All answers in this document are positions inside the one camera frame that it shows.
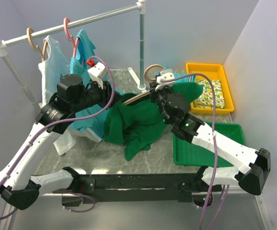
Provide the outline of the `green t shirt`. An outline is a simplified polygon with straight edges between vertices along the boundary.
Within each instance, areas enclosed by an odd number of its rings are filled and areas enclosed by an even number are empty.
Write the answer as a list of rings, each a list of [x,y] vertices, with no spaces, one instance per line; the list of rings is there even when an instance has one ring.
[[[194,82],[175,83],[173,92],[185,96],[190,104],[197,99],[203,91],[203,87]],[[109,109],[104,121],[104,140],[106,142],[125,145],[124,157],[130,161],[142,150],[149,150],[151,143],[159,140],[168,126],[165,124],[158,107],[150,100],[150,94],[129,105],[123,103],[134,97],[134,93],[126,93],[121,99]]]

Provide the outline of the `beige hanger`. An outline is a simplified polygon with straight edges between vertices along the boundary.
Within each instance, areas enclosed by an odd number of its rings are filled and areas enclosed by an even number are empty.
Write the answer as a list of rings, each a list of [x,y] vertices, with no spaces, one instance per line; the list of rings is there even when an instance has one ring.
[[[159,65],[159,64],[153,64],[150,65],[149,67],[146,68],[146,70],[144,71],[144,79],[148,82],[148,83],[152,83],[156,81],[156,76],[155,74],[162,71],[164,68]],[[139,95],[136,95],[130,99],[128,99],[127,101],[125,101],[123,104],[124,105],[129,105],[145,96],[148,96],[150,94],[149,90],[142,90],[142,93]]]
[[[46,54],[47,54],[47,48],[48,48],[48,41],[44,40],[44,45],[43,48],[41,49],[39,47],[39,45],[35,45],[33,43],[33,39],[32,39],[32,33],[33,33],[33,29],[31,27],[28,27],[26,29],[26,34],[27,34],[27,39],[29,42],[30,47],[33,49],[34,52],[38,53],[40,55],[41,61],[45,61],[46,60]]]

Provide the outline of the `green plastic tray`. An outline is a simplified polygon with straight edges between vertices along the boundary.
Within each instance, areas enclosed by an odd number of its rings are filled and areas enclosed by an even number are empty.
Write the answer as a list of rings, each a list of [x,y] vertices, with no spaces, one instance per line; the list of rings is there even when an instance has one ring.
[[[244,145],[242,127],[239,124],[216,123],[215,130],[220,134]],[[214,166],[214,153],[173,136],[173,161],[183,166]]]

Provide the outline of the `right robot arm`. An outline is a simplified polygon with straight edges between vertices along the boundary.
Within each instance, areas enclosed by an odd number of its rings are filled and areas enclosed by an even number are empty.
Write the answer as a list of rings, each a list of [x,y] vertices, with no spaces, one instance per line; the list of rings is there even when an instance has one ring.
[[[151,89],[151,102],[159,109],[164,123],[172,125],[172,133],[179,139],[202,147],[223,158],[231,167],[201,166],[189,182],[189,188],[202,192],[214,185],[238,185],[249,194],[259,196],[271,171],[270,152],[255,150],[212,130],[211,126],[188,112],[184,95],[172,88]]]

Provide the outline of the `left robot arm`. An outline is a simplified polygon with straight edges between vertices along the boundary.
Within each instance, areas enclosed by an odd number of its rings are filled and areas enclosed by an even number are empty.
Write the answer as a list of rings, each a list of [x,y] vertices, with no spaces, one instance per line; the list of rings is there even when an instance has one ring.
[[[120,98],[113,77],[103,84],[91,81],[84,85],[81,76],[67,74],[56,88],[35,119],[26,141],[0,171],[1,198],[19,210],[27,209],[46,193],[61,189],[69,193],[81,190],[81,175],[71,167],[39,177],[33,173],[52,144],[78,120],[76,113],[94,105],[101,106],[103,112]]]

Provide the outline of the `folded teal shirt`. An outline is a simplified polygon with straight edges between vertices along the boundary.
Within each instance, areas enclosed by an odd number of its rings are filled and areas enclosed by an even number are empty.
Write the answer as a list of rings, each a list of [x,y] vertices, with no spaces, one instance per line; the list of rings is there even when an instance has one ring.
[[[164,70],[166,70],[166,69],[170,69],[170,67],[164,66]],[[183,70],[175,70],[175,69],[172,69],[172,71],[173,71],[173,74],[174,74],[175,78],[178,78],[178,77],[180,77],[182,74],[185,74],[185,72],[184,72]]]

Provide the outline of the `white t shirt blue print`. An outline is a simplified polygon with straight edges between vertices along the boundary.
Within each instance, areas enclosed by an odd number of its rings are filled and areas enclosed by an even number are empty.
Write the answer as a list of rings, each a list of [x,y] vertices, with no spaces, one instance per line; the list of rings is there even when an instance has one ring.
[[[70,62],[61,51],[61,46],[51,36],[44,39],[48,46],[46,48],[48,58],[38,64],[39,71],[42,75],[42,105],[49,103],[50,98],[57,90],[57,84],[61,78],[70,73]],[[54,147],[59,156],[69,151],[76,143],[76,140],[66,130],[57,141]]]

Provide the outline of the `light blue t shirt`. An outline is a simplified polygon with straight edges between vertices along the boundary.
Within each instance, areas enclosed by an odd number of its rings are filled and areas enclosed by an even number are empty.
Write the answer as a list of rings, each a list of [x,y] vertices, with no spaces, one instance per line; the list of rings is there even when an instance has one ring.
[[[80,75],[84,85],[87,85],[90,81],[90,76],[88,74],[89,66],[86,61],[90,56],[95,55],[95,46],[84,29],[79,31],[77,39],[77,52],[76,56],[71,59],[70,73]],[[101,142],[104,138],[103,126],[107,113],[108,110],[105,110],[96,117],[75,121],[70,125],[70,129],[78,136],[87,137],[95,142]]]

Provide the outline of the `pink plastic hanger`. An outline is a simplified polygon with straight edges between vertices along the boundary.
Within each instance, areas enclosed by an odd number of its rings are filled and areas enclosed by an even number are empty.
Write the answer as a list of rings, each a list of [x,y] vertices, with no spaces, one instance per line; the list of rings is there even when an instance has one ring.
[[[80,56],[78,56],[78,54],[79,54],[78,45],[79,45],[79,42],[80,42],[80,38],[77,37],[75,39],[74,36],[69,33],[69,30],[68,30],[68,24],[69,23],[70,23],[70,19],[68,17],[65,17],[64,20],[63,20],[64,33],[65,33],[65,36],[66,36],[67,40],[72,44],[72,47],[73,47],[72,57],[79,60]]]

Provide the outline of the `lemon print folded cloth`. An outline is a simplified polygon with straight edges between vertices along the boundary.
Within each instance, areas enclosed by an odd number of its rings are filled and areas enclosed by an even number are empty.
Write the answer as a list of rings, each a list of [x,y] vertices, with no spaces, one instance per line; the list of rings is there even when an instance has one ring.
[[[222,92],[222,84],[219,80],[212,80],[212,86],[215,95],[215,105],[218,109],[225,109],[225,100]],[[194,100],[194,106],[197,108],[213,108],[213,90],[206,79],[198,79],[196,83],[203,87],[202,94]]]

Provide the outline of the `yellow plastic bin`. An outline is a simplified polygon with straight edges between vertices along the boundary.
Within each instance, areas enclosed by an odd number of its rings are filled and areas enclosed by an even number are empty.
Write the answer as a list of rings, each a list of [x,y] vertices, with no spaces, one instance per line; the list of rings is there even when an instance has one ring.
[[[221,64],[205,63],[186,63],[187,73],[201,73],[206,75],[210,80],[219,80],[222,86],[222,93],[225,102],[225,108],[216,108],[216,114],[228,114],[234,111],[234,104],[230,93],[229,85],[225,75],[224,68]]]

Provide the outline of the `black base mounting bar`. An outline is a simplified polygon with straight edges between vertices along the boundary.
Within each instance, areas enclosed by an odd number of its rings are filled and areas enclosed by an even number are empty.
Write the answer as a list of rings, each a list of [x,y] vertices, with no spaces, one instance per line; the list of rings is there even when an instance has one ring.
[[[82,175],[68,191],[96,202],[162,201],[191,202],[194,193],[209,186],[194,173]]]

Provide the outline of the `white metal clothes rack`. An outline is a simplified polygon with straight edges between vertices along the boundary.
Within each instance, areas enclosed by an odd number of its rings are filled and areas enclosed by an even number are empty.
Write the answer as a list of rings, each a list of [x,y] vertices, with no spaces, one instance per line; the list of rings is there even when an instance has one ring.
[[[140,22],[140,67],[139,67],[139,76],[136,76],[133,71],[131,71],[130,74],[132,78],[135,80],[138,90],[140,90],[141,92],[146,92],[146,84],[144,80],[144,27],[145,27],[144,19],[145,19],[145,12],[146,12],[145,0],[139,0],[134,5],[131,5],[131,6],[119,8],[116,10],[112,10],[112,11],[104,12],[94,16],[90,16],[84,19],[80,19],[77,21],[69,22],[67,24],[67,27],[68,29],[75,28],[78,26],[82,26],[88,23],[96,22],[102,19],[106,19],[126,12],[131,12],[134,10],[138,10],[140,15],[140,20],[139,20]],[[33,38],[40,38],[47,35],[52,35],[52,34],[61,32],[63,30],[64,30],[64,26],[58,25],[41,31],[34,32],[31,35],[25,34],[6,41],[0,39],[0,57],[6,63],[7,67],[9,68],[9,70],[11,71],[11,73],[19,83],[21,89],[24,91],[25,95],[27,96],[28,100],[30,101],[30,103],[32,104],[36,112],[40,112],[41,107],[36,101],[35,97],[33,96],[27,84],[22,79],[15,65],[11,61],[10,57],[8,56],[7,48],[13,45],[27,42],[28,40]]]

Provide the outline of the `aluminium frame rail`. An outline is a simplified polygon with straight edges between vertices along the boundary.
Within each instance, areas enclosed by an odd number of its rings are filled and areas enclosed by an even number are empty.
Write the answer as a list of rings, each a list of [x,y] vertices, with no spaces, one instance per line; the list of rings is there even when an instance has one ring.
[[[203,226],[212,230],[272,230],[263,198],[229,192],[222,207],[207,210]],[[70,213],[60,195],[45,195],[31,208],[16,211],[0,230],[197,230],[202,211],[177,201],[103,202],[87,213]]]

